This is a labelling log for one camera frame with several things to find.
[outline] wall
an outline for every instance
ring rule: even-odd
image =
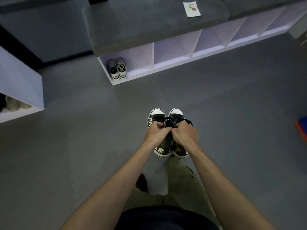
[[[293,38],[300,37],[307,31],[307,14],[305,14],[290,30],[289,33],[293,36]]]
[[[0,24],[43,62],[91,50],[81,10],[72,0],[0,15]]]

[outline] black shirt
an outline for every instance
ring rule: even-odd
[[[122,213],[115,230],[218,230],[205,216],[174,206],[138,207]]]

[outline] olive green pants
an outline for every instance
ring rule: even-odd
[[[201,214],[219,227],[220,224],[210,208],[207,193],[196,174],[176,157],[168,159],[166,170],[167,195],[151,195],[135,188],[126,202],[124,211],[143,206],[171,205]]]

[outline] hand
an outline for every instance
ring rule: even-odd
[[[162,143],[162,141],[165,139],[166,135],[173,129],[172,127],[165,127],[160,129],[159,127],[162,126],[163,123],[154,121],[145,134],[143,144],[152,147],[152,150],[158,147],[159,144]]]
[[[177,124],[177,127],[172,130],[173,139],[176,143],[181,144],[187,151],[189,151],[189,147],[198,145],[199,134],[191,124],[181,121]]]

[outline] white shelf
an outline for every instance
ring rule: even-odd
[[[0,93],[31,105],[29,109],[0,113],[0,123],[44,110],[41,76],[0,47]]]
[[[128,78],[113,85],[283,34],[307,12],[307,1],[236,19],[200,31],[99,57],[106,74],[110,58],[123,57]]]

